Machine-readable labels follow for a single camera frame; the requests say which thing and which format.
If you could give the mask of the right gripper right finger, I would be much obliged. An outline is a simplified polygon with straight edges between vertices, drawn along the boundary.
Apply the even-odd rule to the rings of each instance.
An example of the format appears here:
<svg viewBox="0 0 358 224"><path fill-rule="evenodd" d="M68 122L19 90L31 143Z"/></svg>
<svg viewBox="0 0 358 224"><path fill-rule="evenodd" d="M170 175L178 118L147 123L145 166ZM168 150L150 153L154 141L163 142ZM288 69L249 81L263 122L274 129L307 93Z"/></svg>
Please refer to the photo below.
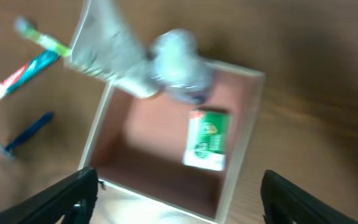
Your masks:
<svg viewBox="0 0 358 224"><path fill-rule="evenodd" d="M356 223L273 170L264 172L260 194L266 224Z"/></svg>

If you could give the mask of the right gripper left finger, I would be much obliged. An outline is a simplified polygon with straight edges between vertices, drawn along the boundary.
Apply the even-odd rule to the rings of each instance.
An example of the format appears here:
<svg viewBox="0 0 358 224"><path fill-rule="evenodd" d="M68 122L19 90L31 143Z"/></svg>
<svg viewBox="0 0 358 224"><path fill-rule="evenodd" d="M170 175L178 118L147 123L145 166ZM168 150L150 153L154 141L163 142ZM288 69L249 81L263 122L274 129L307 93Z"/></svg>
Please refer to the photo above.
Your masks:
<svg viewBox="0 0 358 224"><path fill-rule="evenodd" d="M85 167L31 198L0 212L0 223L89 223L99 179Z"/></svg>

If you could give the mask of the blue disposable razor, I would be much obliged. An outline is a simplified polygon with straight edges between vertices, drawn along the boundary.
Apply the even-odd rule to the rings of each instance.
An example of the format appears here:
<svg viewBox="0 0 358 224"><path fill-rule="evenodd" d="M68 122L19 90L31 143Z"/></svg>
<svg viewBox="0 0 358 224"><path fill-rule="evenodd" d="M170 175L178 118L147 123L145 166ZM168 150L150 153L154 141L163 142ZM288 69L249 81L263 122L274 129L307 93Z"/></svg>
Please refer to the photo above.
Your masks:
<svg viewBox="0 0 358 224"><path fill-rule="evenodd" d="M12 141L9 141L8 144L3 145L0 143L0 155L8 159L15 159L15 148L24 144L28 141L33 135L37 133L42 127L51 122L53 119L54 112L45 113L37 121L31 124L27 129L21 132L16 138Z"/></svg>

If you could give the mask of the green white soap packet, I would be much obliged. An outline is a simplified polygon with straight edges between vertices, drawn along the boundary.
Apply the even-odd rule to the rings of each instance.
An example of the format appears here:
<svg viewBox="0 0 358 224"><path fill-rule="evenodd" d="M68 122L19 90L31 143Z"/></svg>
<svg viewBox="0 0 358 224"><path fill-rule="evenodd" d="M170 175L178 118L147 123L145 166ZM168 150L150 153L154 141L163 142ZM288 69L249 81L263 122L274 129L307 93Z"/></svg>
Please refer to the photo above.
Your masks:
<svg viewBox="0 0 358 224"><path fill-rule="evenodd" d="M228 126L227 113L191 111L183 164L206 170L224 170Z"/></svg>

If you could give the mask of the Colgate toothpaste tube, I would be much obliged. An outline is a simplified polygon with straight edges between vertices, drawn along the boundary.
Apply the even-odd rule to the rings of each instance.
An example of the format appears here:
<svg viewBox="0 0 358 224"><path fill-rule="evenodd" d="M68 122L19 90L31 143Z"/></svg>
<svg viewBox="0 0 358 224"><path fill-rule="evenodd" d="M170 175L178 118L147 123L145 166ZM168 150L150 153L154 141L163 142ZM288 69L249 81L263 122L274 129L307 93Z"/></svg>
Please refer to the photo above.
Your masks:
<svg viewBox="0 0 358 224"><path fill-rule="evenodd" d="M0 83L0 100L16 91L20 86L31 80L43 69L55 63L59 57L59 54L51 50L44 50L31 61L21 66L20 69Z"/></svg>

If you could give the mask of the white cream tube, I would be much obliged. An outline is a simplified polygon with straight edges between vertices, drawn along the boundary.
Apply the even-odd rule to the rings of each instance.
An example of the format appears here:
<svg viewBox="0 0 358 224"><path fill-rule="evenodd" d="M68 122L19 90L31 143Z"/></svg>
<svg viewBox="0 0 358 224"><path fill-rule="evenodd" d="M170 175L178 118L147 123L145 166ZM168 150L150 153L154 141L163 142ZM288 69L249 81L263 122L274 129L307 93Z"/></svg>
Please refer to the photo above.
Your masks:
<svg viewBox="0 0 358 224"><path fill-rule="evenodd" d="M147 53L111 0L85 0L66 65L137 98L160 91Z"/></svg>

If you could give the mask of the blue clear bottle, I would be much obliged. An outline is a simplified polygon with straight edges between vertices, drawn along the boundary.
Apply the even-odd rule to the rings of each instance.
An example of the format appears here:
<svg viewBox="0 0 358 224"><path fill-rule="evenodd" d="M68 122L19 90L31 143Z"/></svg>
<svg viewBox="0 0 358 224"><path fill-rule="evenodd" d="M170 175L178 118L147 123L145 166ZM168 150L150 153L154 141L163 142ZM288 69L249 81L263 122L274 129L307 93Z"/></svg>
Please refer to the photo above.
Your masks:
<svg viewBox="0 0 358 224"><path fill-rule="evenodd" d="M198 55L191 32L168 31L155 40L151 51L152 79L173 99L193 105L208 100L214 81L213 69Z"/></svg>

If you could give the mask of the green toothbrush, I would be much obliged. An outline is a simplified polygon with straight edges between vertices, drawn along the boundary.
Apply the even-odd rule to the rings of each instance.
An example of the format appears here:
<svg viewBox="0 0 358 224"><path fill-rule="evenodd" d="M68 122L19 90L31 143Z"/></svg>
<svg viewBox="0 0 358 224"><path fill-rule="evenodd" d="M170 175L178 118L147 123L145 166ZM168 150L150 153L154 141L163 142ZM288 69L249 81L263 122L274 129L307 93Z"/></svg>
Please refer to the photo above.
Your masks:
<svg viewBox="0 0 358 224"><path fill-rule="evenodd" d="M23 17L18 17L14 22L14 30L24 39L33 41L41 47L59 54L61 57L68 57L70 49L54 37L39 32L33 23Z"/></svg>

